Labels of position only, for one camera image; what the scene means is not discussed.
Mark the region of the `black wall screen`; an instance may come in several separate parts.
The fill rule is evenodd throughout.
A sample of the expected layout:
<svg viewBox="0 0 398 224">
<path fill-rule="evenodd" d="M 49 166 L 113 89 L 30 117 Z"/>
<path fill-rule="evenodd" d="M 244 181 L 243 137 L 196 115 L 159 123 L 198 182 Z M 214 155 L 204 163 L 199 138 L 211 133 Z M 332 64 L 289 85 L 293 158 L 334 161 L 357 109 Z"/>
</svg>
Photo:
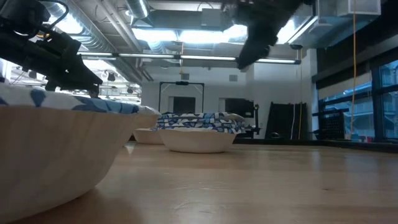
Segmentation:
<svg viewBox="0 0 398 224">
<path fill-rule="evenodd" d="M 254 102 L 242 98 L 225 99 L 225 111 L 242 116 L 243 118 L 254 117 Z"/>
</svg>

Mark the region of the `white ceiling unit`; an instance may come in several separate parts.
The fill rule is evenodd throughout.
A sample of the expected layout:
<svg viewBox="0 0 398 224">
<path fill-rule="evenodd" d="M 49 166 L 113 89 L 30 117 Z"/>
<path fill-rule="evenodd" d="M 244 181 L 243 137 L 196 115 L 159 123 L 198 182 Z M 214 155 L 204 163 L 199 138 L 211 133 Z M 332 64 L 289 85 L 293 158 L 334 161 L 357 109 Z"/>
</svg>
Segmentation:
<svg viewBox="0 0 398 224">
<path fill-rule="evenodd" d="M 351 14 L 379 16 L 381 14 L 381 0 L 336 0 L 336 15 Z"/>
</svg>

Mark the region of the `black leaning panel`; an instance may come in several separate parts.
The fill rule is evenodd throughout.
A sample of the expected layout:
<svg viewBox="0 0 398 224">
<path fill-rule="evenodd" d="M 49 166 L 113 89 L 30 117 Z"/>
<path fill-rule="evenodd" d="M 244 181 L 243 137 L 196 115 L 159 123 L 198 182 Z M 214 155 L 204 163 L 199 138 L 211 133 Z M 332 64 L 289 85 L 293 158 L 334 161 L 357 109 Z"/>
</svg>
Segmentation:
<svg viewBox="0 0 398 224">
<path fill-rule="evenodd" d="M 306 103 L 272 102 L 264 139 L 304 140 L 307 126 Z"/>
</svg>

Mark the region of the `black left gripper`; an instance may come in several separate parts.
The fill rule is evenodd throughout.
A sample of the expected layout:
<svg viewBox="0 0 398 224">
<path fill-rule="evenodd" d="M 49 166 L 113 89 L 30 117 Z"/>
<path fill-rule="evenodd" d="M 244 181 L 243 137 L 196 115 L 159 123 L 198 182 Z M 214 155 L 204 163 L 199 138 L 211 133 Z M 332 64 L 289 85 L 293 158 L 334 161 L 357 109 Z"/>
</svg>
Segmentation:
<svg viewBox="0 0 398 224">
<path fill-rule="evenodd" d="M 48 38 L 33 42 L 16 33 L 17 26 L 0 18 L 0 58 L 47 77 L 47 91 L 97 90 L 102 83 L 77 55 L 81 43 L 66 33 L 51 31 Z"/>
</svg>

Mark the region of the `large blue patterned paper bowl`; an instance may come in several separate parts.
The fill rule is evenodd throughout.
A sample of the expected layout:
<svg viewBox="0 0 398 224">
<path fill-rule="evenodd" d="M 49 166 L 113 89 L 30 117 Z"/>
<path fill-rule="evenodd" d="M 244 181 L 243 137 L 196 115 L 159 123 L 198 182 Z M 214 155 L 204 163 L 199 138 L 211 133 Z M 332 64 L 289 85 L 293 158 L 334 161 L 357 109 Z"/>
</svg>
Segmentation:
<svg viewBox="0 0 398 224">
<path fill-rule="evenodd" d="M 0 83 L 0 224 L 67 203 L 93 189 L 148 106 Z"/>
</svg>

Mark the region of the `round silver duct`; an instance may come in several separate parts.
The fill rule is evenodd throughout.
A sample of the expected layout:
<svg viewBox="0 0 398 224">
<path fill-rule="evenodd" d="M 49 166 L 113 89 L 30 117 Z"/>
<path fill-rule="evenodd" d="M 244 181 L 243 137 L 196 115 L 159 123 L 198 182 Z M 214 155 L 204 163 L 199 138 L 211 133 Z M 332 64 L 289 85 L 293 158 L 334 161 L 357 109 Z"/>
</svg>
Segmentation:
<svg viewBox="0 0 398 224">
<path fill-rule="evenodd" d="M 127 7 L 136 19 L 146 18 L 150 13 L 150 6 L 147 0 L 125 0 Z"/>
</svg>

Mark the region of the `rectangular metal duct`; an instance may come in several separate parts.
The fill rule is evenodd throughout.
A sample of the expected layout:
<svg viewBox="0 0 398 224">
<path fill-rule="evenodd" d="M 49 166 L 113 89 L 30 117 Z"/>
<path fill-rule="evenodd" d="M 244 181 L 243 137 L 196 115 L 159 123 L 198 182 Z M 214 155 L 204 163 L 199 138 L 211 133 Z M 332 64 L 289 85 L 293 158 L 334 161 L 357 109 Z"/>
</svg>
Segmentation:
<svg viewBox="0 0 398 224">
<path fill-rule="evenodd" d="M 155 10 L 146 18 L 131 20 L 134 29 L 224 31 L 232 25 L 231 18 L 225 12 L 206 8 L 201 11 Z"/>
</svg>

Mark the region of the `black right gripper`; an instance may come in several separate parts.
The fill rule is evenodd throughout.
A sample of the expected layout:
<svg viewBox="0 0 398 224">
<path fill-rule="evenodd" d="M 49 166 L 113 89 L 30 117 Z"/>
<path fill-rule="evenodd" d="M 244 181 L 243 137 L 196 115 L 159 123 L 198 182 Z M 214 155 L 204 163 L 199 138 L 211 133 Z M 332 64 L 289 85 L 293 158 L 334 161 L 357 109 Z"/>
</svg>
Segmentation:
<svg viewBox="0 0 398 224">
<path fill-rule="evenodd" d="M 222 0 L 222 11 L 234 24 L 248 28 L 248 37 L 236 59 L 244 69 L 269 54 L 277 34 L 307 0 Z"/>
</svg>

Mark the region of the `black tripod stand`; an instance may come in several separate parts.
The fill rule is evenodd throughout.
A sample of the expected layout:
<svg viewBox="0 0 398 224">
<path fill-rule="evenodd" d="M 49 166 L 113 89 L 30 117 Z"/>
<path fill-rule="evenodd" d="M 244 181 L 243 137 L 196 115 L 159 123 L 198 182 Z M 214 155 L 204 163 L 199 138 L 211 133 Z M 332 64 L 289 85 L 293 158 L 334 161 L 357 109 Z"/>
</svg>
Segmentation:
<svg viewBox="0 0 398 224">
<path fill-rule="evenodd" d="M 260 134 L 261 127 L 259 126 L 259 105 L 254 105 L 254 126 L 248 125 L 246 127 L 246 134 L 249 138 L 254 139 L 255 135 Z"/>
</svg>

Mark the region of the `dark window frame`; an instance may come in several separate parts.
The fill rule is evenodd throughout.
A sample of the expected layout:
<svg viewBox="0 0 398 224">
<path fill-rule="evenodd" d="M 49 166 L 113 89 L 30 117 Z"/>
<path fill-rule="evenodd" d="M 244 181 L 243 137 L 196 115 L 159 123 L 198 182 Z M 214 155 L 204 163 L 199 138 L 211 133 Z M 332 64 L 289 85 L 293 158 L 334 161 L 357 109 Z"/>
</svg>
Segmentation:
<svg viewBox="0 0 398 224">
<path fill-rule="evenodd" d="M 346 141 L 398 141 L 398 47 L 316 75 L 318 114 L 344 110 Z"/>
</svg>

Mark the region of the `dark door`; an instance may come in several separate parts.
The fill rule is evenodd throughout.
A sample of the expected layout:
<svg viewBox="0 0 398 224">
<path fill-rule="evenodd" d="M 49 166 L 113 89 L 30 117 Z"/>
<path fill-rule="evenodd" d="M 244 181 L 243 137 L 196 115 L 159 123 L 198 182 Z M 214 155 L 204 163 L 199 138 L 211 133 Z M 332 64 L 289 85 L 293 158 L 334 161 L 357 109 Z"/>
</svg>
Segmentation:
<svg viewBox="0 0 398 224">
<path fill-rule="evenodd" d="M 173 112 L 178 114 L 194 113 L 196 99 L 194 97 L 174 97 Z"/>
</svg>

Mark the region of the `long ceiling light strip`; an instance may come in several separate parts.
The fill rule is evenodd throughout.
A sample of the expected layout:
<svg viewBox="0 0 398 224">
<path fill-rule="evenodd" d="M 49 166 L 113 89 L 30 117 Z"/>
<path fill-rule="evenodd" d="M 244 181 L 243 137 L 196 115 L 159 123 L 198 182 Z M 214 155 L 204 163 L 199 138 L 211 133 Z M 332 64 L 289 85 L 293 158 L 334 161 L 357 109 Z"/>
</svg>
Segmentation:
<svg viewBox="0 0 398 224">
<path fill-rule="evenodd" d="M 173 54 L 144 54 L 144 53 L 110 53 L 110 52 L 78 52 L 82 57 L 103 57 L 103 58 L 149 58 L 149 59 L 175 59 L 175 60 L 211 60 L 223 62 L 236 62 L 235 57 L 202 56 L 202 55 L 173 55 Z M 256 63 L 275 63 L 298 65 L 301 60 L 281 58 L 261 58 Z"/>
</svg>

